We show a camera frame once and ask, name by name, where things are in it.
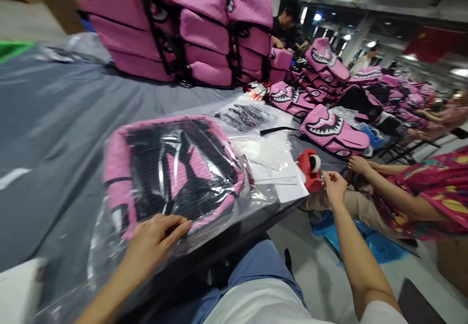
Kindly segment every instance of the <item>gray table cover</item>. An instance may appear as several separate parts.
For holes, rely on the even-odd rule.
[[[0,66],[0,175],[29,173],[0,191],[0,271],[47,257],[41,304],[86,280],[89,242],[105,189],[105,140],[123,124],[204,114],[241,89],[186,88],[122,77],[102,65],[48,63],[35,49]],[[293,157],[313,147],[292,133]],[[326,170],[345,163],[321,151]]]

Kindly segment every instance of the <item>hand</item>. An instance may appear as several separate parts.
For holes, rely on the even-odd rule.
[[[348,168],[351,169],[354,173],[360,173],[362,175],[365,175],[367,172],[373,170],[373,167],[369,161],[359,156],[353,156],[350,158]]]
[[[328,199],[330,200],[330,208],[333,209],[345,204],[345,192],[348,188],[348,182],[337,172],[322,171],[324,182],[327,191]]]
[[[116,276],[129,288],[136,289],[154,274],[169,249],[188,233],[191,226],[192,222],[184,217],[162,214],[139,223]]]

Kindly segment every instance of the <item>tape roll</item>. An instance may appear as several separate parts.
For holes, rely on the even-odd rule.
[[[320,166],[322,165],[322,161],[318,155],[311,155],[311,159],[315,160],[315,167],[313,167],[311,173],[317,173],[320,170]]]

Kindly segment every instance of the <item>floral shirt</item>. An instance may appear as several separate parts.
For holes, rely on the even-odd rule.
[[[468,147],[431,157],[387,180],[413,196],[423,197],[451,219],[414,222],[377,196],[379,213],[393,230],[421,240],[468,234]]]

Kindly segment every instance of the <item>hair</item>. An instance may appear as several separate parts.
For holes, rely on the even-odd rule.
[[[382,45],[379,44],[379,43],[376,43],[374,46],[372,46],[372,48],[369,50],[369,52],[375,52],[377,50],[381,50],[382,49]]]
[[[299,0],[284,0],[284,9],[292,17],[294,23],[299,23],[302,4]]]

